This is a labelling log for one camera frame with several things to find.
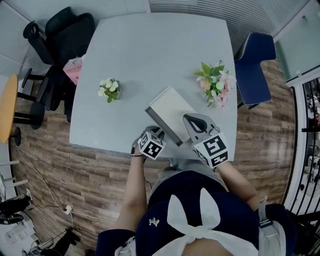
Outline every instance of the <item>hand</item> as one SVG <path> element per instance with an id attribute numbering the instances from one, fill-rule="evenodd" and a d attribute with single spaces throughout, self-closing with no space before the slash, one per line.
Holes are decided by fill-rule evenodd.
<path id="1" fill-rule="evenodd" d="M 135 154 L 140 154 L 140 148 L 139 148 L 138 144 L 136 144 L 135 147 L 134 147 L 134 153 Z"/>

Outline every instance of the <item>small bouquet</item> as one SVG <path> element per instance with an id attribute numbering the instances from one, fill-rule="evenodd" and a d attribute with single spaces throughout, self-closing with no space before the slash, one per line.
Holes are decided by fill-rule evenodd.
<path id="1" fill-rule="evenodd" d="M 207 95 L 208 107 L 214 103 L 216 107 L 222 109 L 236 79 L 229 74 L 229 70 L 225 70 L 225 65 L 221 60 L 215 65 L 201 62 L 201 66 L 202 70 L 193 74 L 198 76 L 196 81 L 200 82 L 202 91 Z"/>
<path id="2" fill-rule="evenodd" d="M 98 90 L 99 96 L 108 97 L 106 100 L 110 103 L 112 100 L 117 100 L 120 92 L 120 82 L 113 78 L 100 81 L 100 87 Z"/>

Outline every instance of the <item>white table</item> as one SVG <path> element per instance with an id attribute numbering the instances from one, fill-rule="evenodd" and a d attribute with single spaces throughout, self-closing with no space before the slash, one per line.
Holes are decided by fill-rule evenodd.
<path id="1" fill-rule="evenodd" d="M 179 13 L 150 13 L 101 20 L 90 42 L 73 102 L 71 144 L 129 153 L 146 126 L 155 125 L 145 112 L 168 86 L 224 132 L 229 159 L 234 159 L 237 131 L 237 90 L 227 110 L 207 107 L 193 72 L 201 61 L 222 60 L 235 74 L 234 58 L 224 20 Z M 107 103 L 97 92 L 102 79 L 122 85 L 120 99 Z M 177 147 L 169 138 L 161 157 L 196 159 L 188 143 Z"/>

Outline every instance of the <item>navy dress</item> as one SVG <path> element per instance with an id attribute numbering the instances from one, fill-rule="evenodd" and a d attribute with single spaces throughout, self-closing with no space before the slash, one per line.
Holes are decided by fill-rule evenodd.
<path id="1" fill-rule="evenodd" d="M 220 223 L 214 229 L 251 242 L 259 249 L 259 215 L 239 196 L 227 192 L 225 188 L 203 174 L 195 171 L 184 171 L 165 180 L 153 192 L 148 208 L 140 220 L 136 232 L 126 229 L 107 230 L 98 235 L 96 256 L 114 256 L 115 250 L 131 237 L 135 236 L 136 255 L 152 256 L 169 242 L 183 237 L 167 223 L 168 205 L 171 195 L 181 201 L 189 225 L 202 225 L 200 213 L 200 191 L 205 188 L 215 200 L 220 213 Z M 286 238 L 286 255 L 291 256 L 297 231 L 289 219 L 286 209 L 281 204 L 268 204 L 266 216 L 279 222 Z M 159 224 L 149 225 L 155 218 Z"/>

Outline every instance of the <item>black railing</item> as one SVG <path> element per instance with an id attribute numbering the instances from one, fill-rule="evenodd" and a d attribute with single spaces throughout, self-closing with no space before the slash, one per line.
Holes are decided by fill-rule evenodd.
<path id="1" fill-rule="evenodd" d="M 317 139 L 320 135 L 320 79 L 307 82 L 302 87 L 306 109 L 306 124 L 301 130 L 306 133 L 305 155 L 289 214 L 298 230 L 295 253 L 315 256 L 320 253 L 320 210 L 317 210 L 320 203 L 320 186 L 317 187 L 320 180 L 320 138 Z"/>

